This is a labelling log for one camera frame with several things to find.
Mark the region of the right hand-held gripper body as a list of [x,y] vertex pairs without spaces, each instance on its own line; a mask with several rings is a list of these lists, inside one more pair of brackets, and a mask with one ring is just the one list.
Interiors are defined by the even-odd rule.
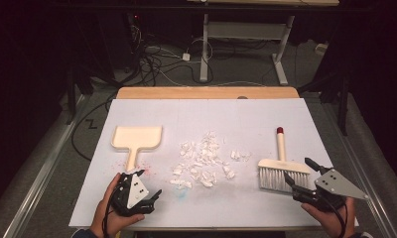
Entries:
[[308,203],[322,212],[333,212],[345,205],[347,197],[368,199],[369,196],[335,169],[314,181],[312,195],[294,195],[293,199]]

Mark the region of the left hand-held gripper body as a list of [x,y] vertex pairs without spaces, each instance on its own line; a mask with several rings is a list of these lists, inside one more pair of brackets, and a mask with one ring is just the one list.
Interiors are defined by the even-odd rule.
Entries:
[[154,202],[147,202],[149,190],[140,177],[133,174],[122,174],[111,195],[111,206],[124,217],[135,214],[150,214],[154,211]]

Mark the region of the cream brush with red tip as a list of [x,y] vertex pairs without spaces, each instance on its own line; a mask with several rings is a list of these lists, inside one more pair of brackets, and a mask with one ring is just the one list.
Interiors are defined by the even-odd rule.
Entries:
[[286,160],[284,129],[278,127],[276,133],[278,158],[276,160],[262,159],[259,161],[260,187],[277,192],[291,192],[292,188],[286,182],[287,177],[290,177],[295,185],[307,187],[311,174],[309,168],[302,163]]

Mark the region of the cream plastic dustpan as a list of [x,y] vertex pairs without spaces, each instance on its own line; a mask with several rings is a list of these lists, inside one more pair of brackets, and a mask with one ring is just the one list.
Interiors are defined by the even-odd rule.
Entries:
[[135,169],[137,155],[142,150],[152,150],[161,143],[163,128],[156,127],[122,127],[117,126],[111,145],[118,150],[127,150],[128,157],[125,171]]

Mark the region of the pile of white paper scraps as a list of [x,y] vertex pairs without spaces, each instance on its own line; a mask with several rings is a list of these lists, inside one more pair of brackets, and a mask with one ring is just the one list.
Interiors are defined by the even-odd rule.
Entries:
[[247,163],[252,154],[238,150],[223,154],[221,149],[224,144],[225,139],[219,141],[212,131],[205,133],[198,142],[182,142],[180,160],[171,168],[169,184],[176,189],[186,190],[196,185],[215,187],[223,179],[233,181],[238,175],[235,166]]

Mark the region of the person's right hand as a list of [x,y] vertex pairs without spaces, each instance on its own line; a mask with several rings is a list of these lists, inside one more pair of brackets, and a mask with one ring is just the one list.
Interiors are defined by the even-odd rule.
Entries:
[[[330,238],[339,238],[342,227],[339,219],[335,213],[321,212],[315,207],[307,203],[302,203],[301,207],[308,212],[313,218],[318,220]],[[342,207],[338,213],[346,224],[345,232],[342,238],[349,238],[355,233],[355,207],[354,199],[348,197],[345,206]]]

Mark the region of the person's left hand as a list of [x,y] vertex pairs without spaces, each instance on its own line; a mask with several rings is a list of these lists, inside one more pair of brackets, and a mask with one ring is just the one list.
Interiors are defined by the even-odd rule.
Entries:
[[120,179],[120,173],[117,173],[109,186],[107,187],[103,198],[98,202],[94,217],[89,229],[97,238],[105,238],[102,222],[107,218],[107,234],[110,236],[116,235],[123,228],[133,225],[145,218],[144,214],[135,214],[130,217],[119,216],[115,212],[109,212],[107,204],[112,194],[113,189],[117,186]]

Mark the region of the black stand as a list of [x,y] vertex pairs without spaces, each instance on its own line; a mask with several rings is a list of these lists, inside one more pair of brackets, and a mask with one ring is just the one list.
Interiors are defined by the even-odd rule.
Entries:
[[343,136],[347,135],[346,132],[346,114],[347,114],[347,98],[348,98],[349,80],[345,77],[342,80],[342,87],[339,96],[339,107],[337,125]]
[[75,103],[75,89],[73,80],[73,67],[70,66],[66,73],[66,95],[67,95],[67,108],[68,117],[66,123],[69,125],[74,118],[76,113],[76,103]]

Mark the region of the wooden table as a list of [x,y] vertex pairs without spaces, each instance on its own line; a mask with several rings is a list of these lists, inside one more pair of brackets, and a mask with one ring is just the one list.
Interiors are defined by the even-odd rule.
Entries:
[[122,87],[117,99],[284,99],[299,98],[293,87],[159,86]]

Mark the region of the metal floor rail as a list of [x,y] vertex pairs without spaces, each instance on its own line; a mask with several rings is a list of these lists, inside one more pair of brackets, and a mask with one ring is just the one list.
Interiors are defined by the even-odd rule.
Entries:
[[356,203],[359,228],[375,238],[397,238],[397,178],[383,157],[355,103],[348,103],[345,132],[338,127],[338,107],[322,106],[320,125],[333,165],[368,195]]
[[0,238],[22,237],[59,163],[76,121],[89,100],[89,96],[81,95],[76,99],[73,116],[69,109],[61,113],[13,178],[5,193],[11,218]]

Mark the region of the white metal desk frame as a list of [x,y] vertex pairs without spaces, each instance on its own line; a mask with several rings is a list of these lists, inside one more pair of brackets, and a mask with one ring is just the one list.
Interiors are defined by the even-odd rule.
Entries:
[[[245,5],[248,7],[336,7],[338,0],[189,0],[190,2],[199,2],[202,6],[210,7],[217,4],[228,6]],[[213,39],[242,39],[242,40],[279,40],[279,50],[271,56],[272,63],[277,73],[279,83],[287,85],[288,80],[282,66],[282,56],[289,39],[295,16],[289,15],[285,23],[281,24],[263,24],[263,23],[232,23],[232,22],[214,22],[208,18],[208,14],[203,15],[203,30],[200,58],[200,82],[209,82],[209,65],[211,59],[212,46],[208,41]]]

